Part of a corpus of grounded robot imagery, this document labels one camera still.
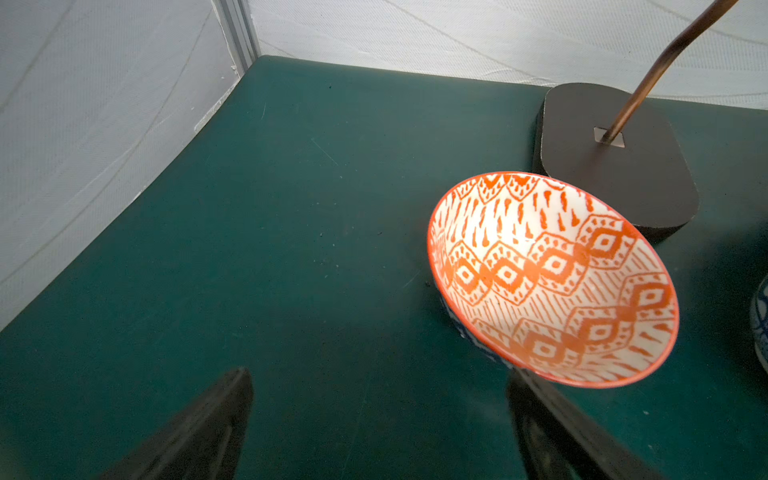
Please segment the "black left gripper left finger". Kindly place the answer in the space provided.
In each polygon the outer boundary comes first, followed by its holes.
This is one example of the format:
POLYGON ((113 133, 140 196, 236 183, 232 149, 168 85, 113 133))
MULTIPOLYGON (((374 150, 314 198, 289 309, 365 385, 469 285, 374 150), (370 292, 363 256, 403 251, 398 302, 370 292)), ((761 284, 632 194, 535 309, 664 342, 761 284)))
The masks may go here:
POLYGON ((232 479, 253 401, 252 379, 240 367, 177 413, 101 479, 232 479))

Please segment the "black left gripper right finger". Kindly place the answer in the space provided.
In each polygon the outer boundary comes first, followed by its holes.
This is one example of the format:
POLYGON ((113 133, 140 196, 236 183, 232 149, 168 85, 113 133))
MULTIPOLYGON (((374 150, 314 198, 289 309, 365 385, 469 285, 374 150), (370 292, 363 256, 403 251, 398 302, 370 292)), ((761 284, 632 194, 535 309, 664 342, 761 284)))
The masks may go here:
POLYGON ((529 479, 663 477, 531 371, 512 369, 506 396, 529 479))

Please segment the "orange patterned ceramic bowl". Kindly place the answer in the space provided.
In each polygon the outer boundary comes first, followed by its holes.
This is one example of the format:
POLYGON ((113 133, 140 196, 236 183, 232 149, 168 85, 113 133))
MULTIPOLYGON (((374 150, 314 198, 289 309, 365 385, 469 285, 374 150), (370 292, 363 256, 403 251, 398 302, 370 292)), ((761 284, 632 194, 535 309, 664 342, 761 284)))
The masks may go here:
POLYGON ((491 358, 590 389, 636 383, 680 327, 673 281, 647 239, 567 183, 493 172, 446 192, 427 227, 443 305, 491 358))

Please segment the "blue patterned small bowl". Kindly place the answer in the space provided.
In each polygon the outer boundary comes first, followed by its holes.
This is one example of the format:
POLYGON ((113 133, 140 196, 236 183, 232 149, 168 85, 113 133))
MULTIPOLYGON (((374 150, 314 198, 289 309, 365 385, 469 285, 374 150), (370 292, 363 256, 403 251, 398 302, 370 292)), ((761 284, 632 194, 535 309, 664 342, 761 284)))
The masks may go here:
POLYGON ((765 276, 755 293, 752 296, 749 304, 749 320, 750 328, 752 331, 752 337, 754 342, 754 350, 756 356, 764 369, 768 371, 767 364, 767 294, 768 294, 768 277, 765 276))

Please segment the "dark cup stand with rod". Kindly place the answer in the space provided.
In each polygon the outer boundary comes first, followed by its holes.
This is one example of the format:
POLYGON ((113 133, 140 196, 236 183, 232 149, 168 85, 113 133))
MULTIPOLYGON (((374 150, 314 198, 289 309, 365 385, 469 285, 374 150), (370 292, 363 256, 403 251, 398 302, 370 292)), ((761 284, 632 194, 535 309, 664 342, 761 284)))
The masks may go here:
POLYGON ((733 5, 713 2, 633 93, 591 83, 550 89, 537 117, 535 172, 602 200, 651 242, 690 222, 699 210, 698 189, 668 120, 643 102, 674 60, 733 5))

